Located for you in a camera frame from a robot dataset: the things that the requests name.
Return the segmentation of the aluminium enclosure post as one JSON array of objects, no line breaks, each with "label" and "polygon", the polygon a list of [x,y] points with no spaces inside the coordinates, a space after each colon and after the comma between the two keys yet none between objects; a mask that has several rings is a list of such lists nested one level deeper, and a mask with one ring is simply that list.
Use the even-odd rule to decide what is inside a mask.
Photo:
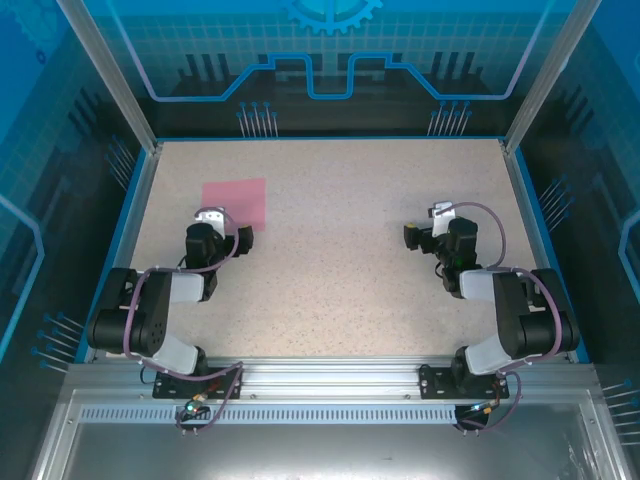
[{"label": "aluminium enclosure post", "polygon": [[140,145],[151,154],[157,139],[115,57],[82,0],[56,0]]},{"label": "aluminium enclosure post", "polygon": [[503,151],[513,155],[533,124],[544,101],[589,26],[602,0],[576,0],[503,142]]}]

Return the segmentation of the aluminium side rail blue trim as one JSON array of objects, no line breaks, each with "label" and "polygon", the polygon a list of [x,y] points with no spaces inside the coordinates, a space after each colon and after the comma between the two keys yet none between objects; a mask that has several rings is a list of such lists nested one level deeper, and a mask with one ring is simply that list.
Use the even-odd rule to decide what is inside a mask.
[{"label": "aluminium side rail blue trim", "polygon": [[85,329],[79,347],[76,350],[74,358],[76,364],[90,363],[93,361],[95,350],[88,345],[86,339],[89,323],[97,310],[100,296],[110,270],[113,267],[130,266],[161,152],[161,143],[157,145],[153,153],[142,149],[136,161],[96,291],[89,308]]},{"label": "aluminium side rail blue trim", "polygon": [[566,295],[568,295],[566,283],[561,273],[558,258],[552,245],[551,236],[543,217],[542,208],[525,157],[519,147],[512,153],[507,152],[505,144],[503,144],[502,147],[505,164],[511,179],[534,261],[538,267],[550,267],[556,270],[560,276],[564,291]]}]

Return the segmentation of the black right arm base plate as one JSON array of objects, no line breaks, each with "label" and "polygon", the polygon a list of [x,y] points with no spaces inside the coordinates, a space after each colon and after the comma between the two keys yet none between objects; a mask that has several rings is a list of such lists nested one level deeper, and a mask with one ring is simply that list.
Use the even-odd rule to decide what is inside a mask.
[{"label": "black right arm base plate", "polygon": [[472,375],[466,370],[423,364],[418,369],[418,386],[422,400],[491,400],[508,399],[510,391],[495,374]]}]

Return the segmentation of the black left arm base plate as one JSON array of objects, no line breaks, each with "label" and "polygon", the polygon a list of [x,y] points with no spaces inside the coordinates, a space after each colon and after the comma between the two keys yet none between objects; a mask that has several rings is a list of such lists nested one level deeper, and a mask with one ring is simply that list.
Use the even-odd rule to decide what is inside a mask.
[{"label": "black left arm base plate", "polygon": [[164,373],[157,373],[153,387],[154,399],[188,400],[199,393],[206,393],[208,399],[223,400],[228,391],[230,398],[238,399],[241,393],[242,377],[235,382],[237,369],[207,381],[185,381]]}]

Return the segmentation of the grey metal panel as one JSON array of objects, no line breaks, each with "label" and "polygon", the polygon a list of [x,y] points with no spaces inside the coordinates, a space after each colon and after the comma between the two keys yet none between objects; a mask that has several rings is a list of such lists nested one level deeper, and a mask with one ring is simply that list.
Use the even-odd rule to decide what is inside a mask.
[{"label": "grey metal panel", "polygon": [[85,424],[59,405],[28,480],[640,480],[606,409],[522,403],[486,432],[454,425]]}]

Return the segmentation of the long aluminium mounting rail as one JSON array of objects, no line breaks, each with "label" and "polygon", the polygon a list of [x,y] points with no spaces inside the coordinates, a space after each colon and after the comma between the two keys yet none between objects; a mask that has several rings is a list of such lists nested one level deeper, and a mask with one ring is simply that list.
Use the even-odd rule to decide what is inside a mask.
[{"label": "long aluminium mounting rail", "polygon": [[[447,366],[447,356],[246,357],[239,400],[245,403],[416,403],[418,369]],[[73,365],[60,399],[107,403],[151,398],[133,362],[107,358]],[[526,403],[577,403],[603,397],[595,368],[564,358],[525,365],[521,377]]]}]

